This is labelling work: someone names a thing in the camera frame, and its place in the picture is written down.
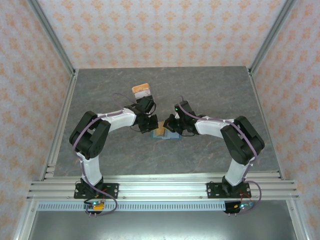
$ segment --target orange floral pattern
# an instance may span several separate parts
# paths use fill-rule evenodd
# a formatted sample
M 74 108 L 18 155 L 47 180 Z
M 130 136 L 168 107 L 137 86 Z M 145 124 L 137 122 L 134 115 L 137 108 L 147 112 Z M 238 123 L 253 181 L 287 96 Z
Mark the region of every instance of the orange floral pattern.
M 297 180 L 313 239 L 320 236 L 319 13 L 317 1 L 298 0 L 255 75 L 279 160 L 285 176 Z
M 9 240 L 40 177 L 70 74 L 27 1 L 2 0 L 0 11 L 0 239 Z
M 75 68 L 250 67 L 284 3 L 40 0 Z

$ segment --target yellow connector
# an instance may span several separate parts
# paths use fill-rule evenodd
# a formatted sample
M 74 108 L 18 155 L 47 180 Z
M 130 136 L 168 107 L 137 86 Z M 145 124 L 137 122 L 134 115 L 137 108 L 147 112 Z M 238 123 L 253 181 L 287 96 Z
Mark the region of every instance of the yellow connector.
M 93 205 L 93 210 L 95 211 L 102 211 L 103 209 L 105 209 L 105 203 L 101 202 L 97 205 Z

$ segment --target gray marble surface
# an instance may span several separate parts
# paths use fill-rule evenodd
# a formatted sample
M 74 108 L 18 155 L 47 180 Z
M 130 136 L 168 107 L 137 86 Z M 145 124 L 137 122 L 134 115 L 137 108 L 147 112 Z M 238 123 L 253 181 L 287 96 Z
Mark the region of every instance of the gray marble surface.
M 197 115 L 232 119 L 246 116 L 265 141 L 252 171 L 279 168 L 257 100 L 244 66 L 81 69 L 75 85 L 54 176 L 80 176 L 69 136 L 86 111 L 109 113 L 119 107 L 118 92 L 134 99 L 132 87 L 149 83 L 159 121 L 174 112 L 183 95 Z M 115 97 L 123 106 L 130 102 Z M 231 157 L 221 138 L 196 135 L 156 139 L 123 127 L 108 135 L 100 154 L 103 175 L 226 172 Z

